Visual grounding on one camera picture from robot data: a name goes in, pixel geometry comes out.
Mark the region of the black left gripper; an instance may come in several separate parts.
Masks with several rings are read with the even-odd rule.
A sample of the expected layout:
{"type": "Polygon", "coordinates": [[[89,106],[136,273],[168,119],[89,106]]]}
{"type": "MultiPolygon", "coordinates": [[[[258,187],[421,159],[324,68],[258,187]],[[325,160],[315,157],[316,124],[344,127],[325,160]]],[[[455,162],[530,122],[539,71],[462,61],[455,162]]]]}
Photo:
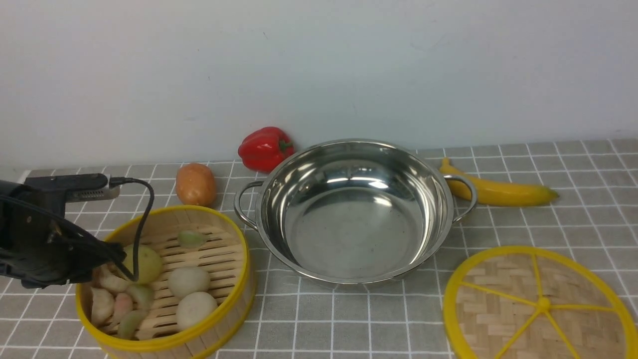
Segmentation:
{"type": "Polygon", "coordinates": [[[1,275],[27,289],[91,282],[94,270],[125,258],[66,219],[69,202],[23,183],[1,182],[1,275]]]}

